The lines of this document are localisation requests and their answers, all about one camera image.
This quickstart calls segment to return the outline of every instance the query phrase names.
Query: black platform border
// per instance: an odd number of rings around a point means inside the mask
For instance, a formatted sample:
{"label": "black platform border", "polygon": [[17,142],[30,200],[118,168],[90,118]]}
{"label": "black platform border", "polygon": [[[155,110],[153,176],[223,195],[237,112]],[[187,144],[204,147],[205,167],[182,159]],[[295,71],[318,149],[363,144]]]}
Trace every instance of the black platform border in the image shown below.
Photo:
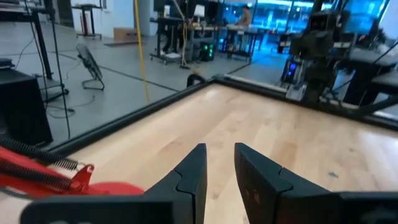
{"label": "black platform border", "polygon": [[320,103],[320,104],[308,104],[300,101],[294,101],[287,99],[285,97],[285,93],[281,93],[279,91],[270,90],[261,86],[257,86],[252,83],[246,83],[239,80],[235,80],[224,75],[216,75],[213,78],[207,80],[204,83],[199,83],[193,86],[190,86],[178,93],[170,95],[162,100],[151,103],[139,110],[133,111],[123,117],[110,121],[106,124],[103,124],[95,129],[92,129],[88,132],[80,134],[72,139],[69,139],[55,147],[48,149],[48,151],[56,152],[58,154],[62,154],[64,156],[68,156],[83,149],[90,144],[93,144],[96,141],[99,141],[106,136],[109,136],[116,131],[119,131],[122,128],[129,126],[147,116],[150,116],[161,109],[164,109],[171,104],[178,102],[185,97],[188,97],[210,85],[219,84],[223,86],[228,86],[230,88],[239,89],[242,91],[254,93],[257,95],[265,96],[267,98],[272,98],[275,100],[283,101],[286,103],[291,103],[297,106],[302,106],[304,108],[308,108],[311,110],[321,111],[324,113],[332,114],[335,116],[340,116],[343,118],[347,118],[353,121],[358,121],[365,124],[370,124],[373,126],[377,126],[380,128],[390,129],[393,131],[398,131],[398,121],[383,118],[376,115],[368,115],[368,116],[355,116],[355,114],[350,113],[348,110],[342,110],[338,106],[333,106],[328,103]]}

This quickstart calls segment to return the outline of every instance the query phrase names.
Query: white wall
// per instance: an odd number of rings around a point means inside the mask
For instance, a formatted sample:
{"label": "white wall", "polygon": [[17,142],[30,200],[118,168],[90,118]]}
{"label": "white wall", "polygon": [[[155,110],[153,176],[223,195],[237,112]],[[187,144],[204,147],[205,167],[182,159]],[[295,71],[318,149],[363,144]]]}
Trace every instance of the white wall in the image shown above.
{"label": "white wall", "polygon": [[390,3],[384,13],[380,26],[389,38],[398,38],[398,0],[390,0]]}
{"label": "white wall", "polygon": [[[100,0],[71,0],[72,6],[76,3],[99,5]],[[107,9],[93,9],[95,32],[102,34],[104,37],[113,38],[114,27],[134,28],[133,4],[133,0],[107,0]],[[75,30],[81,32],[81,10],[72,9],[72,14]],[[90,18],[87,19],[88,27],[90,27]]]}

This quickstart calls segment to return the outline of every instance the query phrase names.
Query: spring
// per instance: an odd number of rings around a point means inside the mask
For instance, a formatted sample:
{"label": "spring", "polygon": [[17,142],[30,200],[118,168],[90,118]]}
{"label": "spring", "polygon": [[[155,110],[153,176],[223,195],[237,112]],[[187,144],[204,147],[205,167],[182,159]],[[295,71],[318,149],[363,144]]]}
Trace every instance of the spring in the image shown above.
{"label": "spring", "polygon": [[45,184],[56,189],[69,190],[71,180],[66,177],[57,177],[50,174],[44,174],[40,171],[26,168],[5,159],[0,159],[0,174],[16,177],[22,180],[28,180]]}
{"label": "spring", "polygon": [[52,152],[41,151],[34,146],[15,141],[13,139],[2,139],[0,141],[0,146],[23,156],[38,159],[42,162],[68,170],[77,170],[78,165],[81,164],[78,161],[74,161],[73,159],[69,159]]}

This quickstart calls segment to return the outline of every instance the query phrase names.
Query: blue light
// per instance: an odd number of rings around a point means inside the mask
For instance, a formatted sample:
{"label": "blue light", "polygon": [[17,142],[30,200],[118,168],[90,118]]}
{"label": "blue light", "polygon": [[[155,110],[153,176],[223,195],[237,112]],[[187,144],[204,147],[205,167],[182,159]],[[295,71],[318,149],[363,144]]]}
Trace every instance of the blue light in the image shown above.
{"label": "blue light", "polygon": [[[258,3],[266,3],[266,4],[275,4],[275,5],[281,5],[281,6],[291,6],[292,1],[286,1],[286,0],[258,0]],[[313,2],[300,2],[300,1],[295,1],[294,6],[298,7],[312,7]],[[323,4],[325,9],[330,9],[331,4],[330,3],[324,3]]]}

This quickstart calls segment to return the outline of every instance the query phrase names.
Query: glass wall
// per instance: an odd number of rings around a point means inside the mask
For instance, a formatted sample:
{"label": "glass wall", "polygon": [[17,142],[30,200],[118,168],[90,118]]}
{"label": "glass wall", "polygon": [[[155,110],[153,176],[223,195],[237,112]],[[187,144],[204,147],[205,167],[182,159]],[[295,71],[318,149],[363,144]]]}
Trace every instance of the glass wall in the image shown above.
{"label": "glass wall", "polygon": [[[333,0],[325,1],[322,8],[330,9]],[[352,13],[348,31],[369,32],[373,20],[382,16],[388,0],[350,0],[346,9]],[[306,26],[313,7],[313,1],[257,0],[253,24],[277,31],[301,32]],[[229,8],[226,15],[238,19],[241,9]]]}
{"label": "glass wall", "polygon": [[264,26],[267,29],[284,32],[291,7],[291,1],[259,0],[253,24]]}
{"label": "glass wall", "polygon": [[388,5],[388,0],[350,0],[346,9],[351,11],[347,32],[367,34],[375,19],[380,19]]}
{"label": "glass wall", "polygon": [[229,24],[234,24],[242,16],[243,13],[242,7],[245,5],[251,7],[251,13],[253,14],[254,7],[252,4],[240,3],[240,2],[225,3],[223,18],[226,19]]}

